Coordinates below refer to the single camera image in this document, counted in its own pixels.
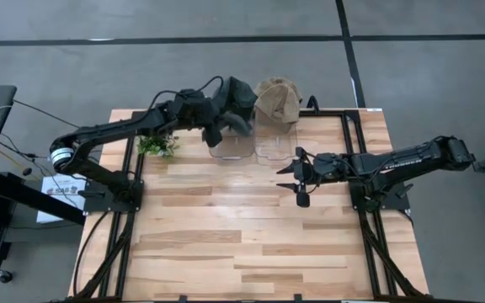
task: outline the wooden tabletop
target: wooden tabletop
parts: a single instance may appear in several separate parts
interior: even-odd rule
[[[131,113],[115,109],[110,121],[128,119]],[[384,114],[361,109],[360,117],[368,151],[390,151]],[[210,155],[198,130],[176,136],[181,147],[173,159],[145,160],[146,193],[136,215],[124,300],[177,300],[179,295],[190,300],[290,300],[294,294],[372,298],[359,220],[346,183],[323,185],[311,195],[312,206],[302,209],[290,190],[275,186],[293,182],[292,175],[275,174],[290,160],[255,154],[219,160]],[[297,140],[314,154],[346,152],[339,118],[301,118]],[[124,153],[125,141],[108,144],[100,164],[120,169]],[[132,167],[136,155],[135,148]],[[410,222],[394,210],[381,213],[392,259],[416,288],[427,292]],[[99,216],[87,218],[82,244]],[[110,224],[111,214],[85,249],[79,289],[104,259]],[[376,262],[386,293],[377,256]],[[118,265],[116,260],[109,294],[115,291]]]

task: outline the caster wheel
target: caster wheel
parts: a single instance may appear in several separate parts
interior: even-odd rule
[[[13,274],[9,273],[6,270],[0,270],[0,282],[1,283],[8,283],[13,279]]]

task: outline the transparent plastic bin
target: transparent plastic bin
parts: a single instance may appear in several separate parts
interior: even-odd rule
[[[295,156],[296,124],[276,122],[259,109],[254,118],[253,144],[258,157],[279,161]]]
[[[221,133],[222,142],[209,148],[211,156],[223,160],[240,160],[253,155],[253,136],[241,136],[227,127]]]

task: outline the tan baseball cap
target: tan baseball cap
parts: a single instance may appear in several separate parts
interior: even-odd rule
[[[272,77],[253,90],[258,96],[256,108],[275,122],[292,124],[299,120],[301,93],[296,85],[283,77]]]

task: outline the concrete floor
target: concrete floor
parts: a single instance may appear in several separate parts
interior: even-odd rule
[[[345,7],[352,35],[485,34],[485,1],[348,0]],[[0,40],[289,34],[339,35],[334,2],[0,0]],[[366,104],[385,110],[395,147],[456,135],[485,157],[485,40],[357,42],[354,52]],[[252,85],[286,76],[322,107],[354,107],[343,42],[0,46],[0,84],[79,125],[107,121],[112,108],[144,108],[158,90],[195,88],[216,74]],[[47,154],[71,130],[17,105],[4,133],[24,151]],[[1,157],[0,170],[19,172]],[[413,183],[431,293],[485,301],[485,175],[437,172]],[[31,216],[20,210],[13,225],[30,224]],[[22,242],[4,263],[16,278],[0,284],[0,301],[63,298],[80,228],[9,236]]]

